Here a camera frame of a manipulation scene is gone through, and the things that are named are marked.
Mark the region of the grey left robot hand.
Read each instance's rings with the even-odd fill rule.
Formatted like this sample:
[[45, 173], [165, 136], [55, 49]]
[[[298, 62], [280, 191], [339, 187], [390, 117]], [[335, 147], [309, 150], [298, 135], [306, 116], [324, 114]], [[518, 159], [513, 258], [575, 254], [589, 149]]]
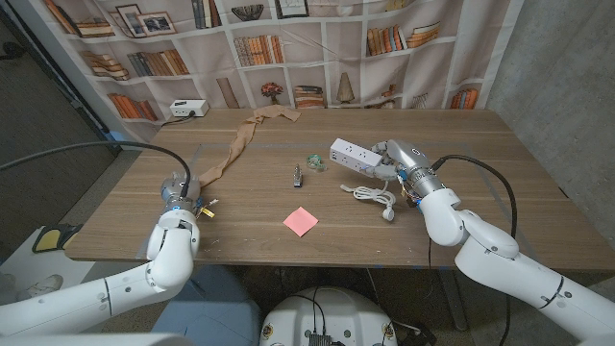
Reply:
[[171, 210], [188, 210], [196, 212], [197, 200], [200, 197], [201, 186], [197, 177], [189, 180], [188, 190], [185, 197], [181, 196], [186, 182], [185, 173], [173, 172], [170, 178], [166, 178], [161, 185], [161, 199], [164, 202], [163, 213]]

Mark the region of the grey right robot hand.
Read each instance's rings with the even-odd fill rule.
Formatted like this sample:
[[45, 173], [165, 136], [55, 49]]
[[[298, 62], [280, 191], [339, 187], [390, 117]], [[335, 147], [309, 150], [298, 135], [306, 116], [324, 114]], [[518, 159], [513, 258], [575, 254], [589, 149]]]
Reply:
[[429, 160], [414, 144], [389, 139], [374, 145], [372, 151], [381, 155], [381, 161], [364, 169], [367, 176], [383, 181], [398, 180], [419, 198], [444, 188]]

